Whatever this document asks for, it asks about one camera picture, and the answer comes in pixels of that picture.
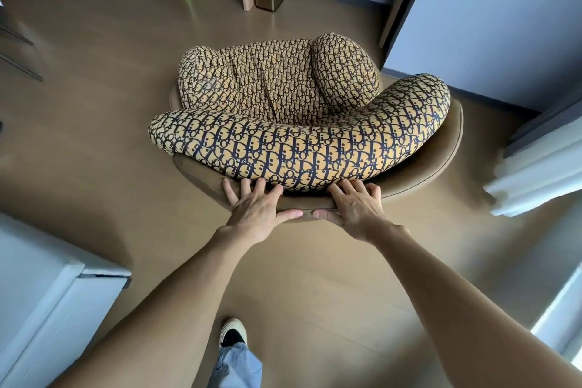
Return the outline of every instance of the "white curtain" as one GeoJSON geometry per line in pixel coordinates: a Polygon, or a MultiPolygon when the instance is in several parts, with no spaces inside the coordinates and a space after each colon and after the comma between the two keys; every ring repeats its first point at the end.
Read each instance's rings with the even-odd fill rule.
{"type": "Polygon", "coordinates": [[[507,157],[484,188],[496,199],[493,215],[515,216],[582,189],[582,118],[507,157]]]}

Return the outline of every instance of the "person's left arm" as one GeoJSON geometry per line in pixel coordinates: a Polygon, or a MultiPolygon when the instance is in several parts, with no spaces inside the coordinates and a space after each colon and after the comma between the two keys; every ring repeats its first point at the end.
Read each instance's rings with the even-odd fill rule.
{"type": "Polygon", "coordinates": [[[281,222],[301,210],[276,212],[282,186],[265,193],[241,181],[240,199],[224,181],[233,205],[225,226],[168,276],[91,353],[73,364],[52,388],[190,388],[198,372],[222,296],[239,260],[281,222]]]}

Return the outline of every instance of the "jeans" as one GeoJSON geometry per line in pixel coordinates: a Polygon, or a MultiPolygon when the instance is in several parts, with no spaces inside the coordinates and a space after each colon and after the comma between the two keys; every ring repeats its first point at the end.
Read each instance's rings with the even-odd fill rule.
{"type": "Polygon", "coordinates": [[[260,388],[263,364],[242,342],[220,349],[208,388],[260,388]]]}

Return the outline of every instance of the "person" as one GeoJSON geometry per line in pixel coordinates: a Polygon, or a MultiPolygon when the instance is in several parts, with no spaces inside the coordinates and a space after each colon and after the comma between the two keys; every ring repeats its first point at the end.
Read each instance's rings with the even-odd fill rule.
{"type": "MultiPolygon", "coordinates": [[[[233,206],[226,225],[59,377],[54,388],[190,388],[237,263],[275,226],[302,215],[300,210],[277,213],[283,188],[266,192],[264,179],[253,189],[243,179],[240,197],[228,180],[223,187],[233,206]]],[[[582,373],[571,363],[416,243],[408,230],[392,223],[382,209],[378,186],[343,179],[329,186],[329,192],[338,212],[315,210],[313,216],[340,225],[382,254],[455,388],[582,386],[582,373]]],[[[242,323],[227,322],[209,387],[258,388],[262,366],[248,345],[242,323]]]]}

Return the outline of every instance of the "foot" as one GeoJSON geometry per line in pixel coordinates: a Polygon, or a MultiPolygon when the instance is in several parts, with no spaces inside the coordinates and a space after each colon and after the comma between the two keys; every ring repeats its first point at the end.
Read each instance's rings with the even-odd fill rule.
{"type": "Polygon", "coordinates": [[[227,320],[220,330],[220,346],[232,347],[234,344],[242,342],[249,345],[247,342],[247,331],[244,325],[237,318],[227,320]]]}

